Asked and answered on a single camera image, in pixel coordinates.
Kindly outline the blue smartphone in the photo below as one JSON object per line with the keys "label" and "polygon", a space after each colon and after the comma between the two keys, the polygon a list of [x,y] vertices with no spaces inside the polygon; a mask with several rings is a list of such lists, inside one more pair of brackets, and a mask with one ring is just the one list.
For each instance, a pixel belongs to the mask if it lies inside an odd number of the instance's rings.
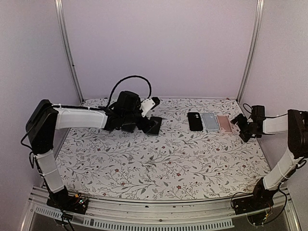
{"label": "blue smartphone", "polygon": [[135,122],[125,122],[121,125],[121,130],[125,132],[130,132],[133,133],[136,128],[136,123]]}

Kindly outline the black smartphone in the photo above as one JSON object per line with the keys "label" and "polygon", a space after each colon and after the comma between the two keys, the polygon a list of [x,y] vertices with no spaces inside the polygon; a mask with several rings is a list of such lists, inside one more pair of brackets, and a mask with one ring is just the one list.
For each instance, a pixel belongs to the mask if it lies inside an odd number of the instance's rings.
{"label": "black smartphone", "polygon": [[145,128],[144,133],[148,135],[158,135],[162,124],[162,118],[157,116],[152,116],[149,119],[149,124]]}

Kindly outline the pink phone case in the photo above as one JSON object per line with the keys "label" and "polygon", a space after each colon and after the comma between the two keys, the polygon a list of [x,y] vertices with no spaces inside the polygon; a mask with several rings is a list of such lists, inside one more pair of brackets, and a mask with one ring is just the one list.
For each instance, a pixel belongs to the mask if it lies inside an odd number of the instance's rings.
{"label": "pink phone case", "polygon": [[222,133],[232,133],[231,123],[227,116],[217,115],[217,120]]}

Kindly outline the phone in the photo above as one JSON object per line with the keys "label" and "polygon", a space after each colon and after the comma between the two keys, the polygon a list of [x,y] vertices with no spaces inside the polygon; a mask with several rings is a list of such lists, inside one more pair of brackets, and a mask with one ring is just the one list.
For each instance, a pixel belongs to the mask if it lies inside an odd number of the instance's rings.
{"label": "phone", "polygon": [[219,131],[219,124],[214,113],[202,113],[202,118],[207,131]]}

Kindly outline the black phone case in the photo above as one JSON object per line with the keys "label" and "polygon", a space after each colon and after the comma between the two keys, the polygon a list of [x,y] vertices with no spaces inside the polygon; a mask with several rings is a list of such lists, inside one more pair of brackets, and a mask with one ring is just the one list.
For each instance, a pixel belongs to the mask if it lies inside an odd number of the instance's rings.
{"label": "black phone case", "polygon": [[189,112],[187,117],[190,131],[203,131],[201,116],[198,112]]}

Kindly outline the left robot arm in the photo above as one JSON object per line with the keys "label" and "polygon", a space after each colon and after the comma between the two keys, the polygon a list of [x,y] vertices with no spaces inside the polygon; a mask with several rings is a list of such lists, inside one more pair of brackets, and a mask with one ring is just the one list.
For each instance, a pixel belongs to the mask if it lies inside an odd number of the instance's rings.
{"label": "left robot arm", "polygon": [[120,92],[116,102],[108,101],[106,106],[85,107],[53,104],[41,100],[26,124],[26,134],[21,145],[30,149],[31,167],[36,167],[43,178],[50,198],[61,208],[71,205],[53,154],[53,140],[56,130],[64,128],[97,128],[106,131],[124,130],[133,132],[138,128],[148,133],[155,122],[147,113],[160,104],[158,97],[149,95],[145,100],[131,91]]}

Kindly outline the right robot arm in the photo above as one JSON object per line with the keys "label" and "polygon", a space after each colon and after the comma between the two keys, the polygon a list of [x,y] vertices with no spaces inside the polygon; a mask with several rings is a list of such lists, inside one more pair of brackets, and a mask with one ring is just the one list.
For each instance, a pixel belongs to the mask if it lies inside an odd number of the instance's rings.
{"label": "right robot arm", "polygon": [[256,183],[253,196],[249,198],[249,206],[253,210],[259,210],[307,160],[308,113],[289,109],[284,115],[266,116],[264,106],[253,105],[249,117],[239,114],[231,123],[238,126],[243,142],[263,136],[286,136],[284,154],[272,170]]}

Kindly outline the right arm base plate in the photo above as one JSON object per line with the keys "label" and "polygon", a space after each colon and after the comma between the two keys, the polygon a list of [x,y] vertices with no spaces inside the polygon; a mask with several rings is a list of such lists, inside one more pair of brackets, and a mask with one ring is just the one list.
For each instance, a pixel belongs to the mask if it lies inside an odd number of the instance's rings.
{"label": "right arm base plate", "polygon": [[270,199],[267,202],[255,202],[253,196],[232,198],[231,207],[236,215],[246,214],[246,218],[253,226],[262,226],[268,220],[274,202]]}

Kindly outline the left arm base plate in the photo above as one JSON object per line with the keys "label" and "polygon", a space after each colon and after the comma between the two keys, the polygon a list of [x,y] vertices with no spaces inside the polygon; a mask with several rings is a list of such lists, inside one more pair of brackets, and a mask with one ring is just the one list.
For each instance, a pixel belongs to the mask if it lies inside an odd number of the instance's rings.
{"label": "left arm base plate", "polygon": [[82,196],[70,195],[51,195],[47,200],[47,205],[50,207],[58,208],[63,211],[73,212],[78,214],[86,214],[88,209],[89,200]]}

